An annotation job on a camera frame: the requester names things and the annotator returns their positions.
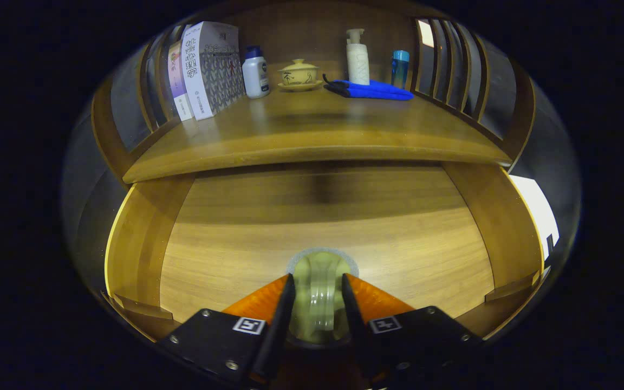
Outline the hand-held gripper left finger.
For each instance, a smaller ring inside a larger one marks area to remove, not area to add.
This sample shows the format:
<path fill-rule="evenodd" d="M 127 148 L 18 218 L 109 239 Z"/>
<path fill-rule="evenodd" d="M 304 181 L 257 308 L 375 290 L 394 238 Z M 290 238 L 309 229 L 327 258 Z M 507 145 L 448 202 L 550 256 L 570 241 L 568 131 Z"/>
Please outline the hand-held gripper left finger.
<path fill-rule="evenodd" d="M 268 388 L 277 376 L 296 290 L 285 274 L 228 309 L 203 308 L 156 343 L 218 388 Z"/>

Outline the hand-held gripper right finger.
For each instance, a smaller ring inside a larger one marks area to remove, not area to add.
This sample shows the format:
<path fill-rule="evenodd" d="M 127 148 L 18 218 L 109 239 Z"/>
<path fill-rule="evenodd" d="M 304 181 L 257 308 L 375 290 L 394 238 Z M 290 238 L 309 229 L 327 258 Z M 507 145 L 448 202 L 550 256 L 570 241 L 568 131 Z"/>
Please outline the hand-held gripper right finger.
<path fill-rule="evenodd" d="M 373 388 L 424 388 L 483 355 L 484 340 L 436 306 L 414 309 L 348 273 L 341 294 L 357 365 Z"/>

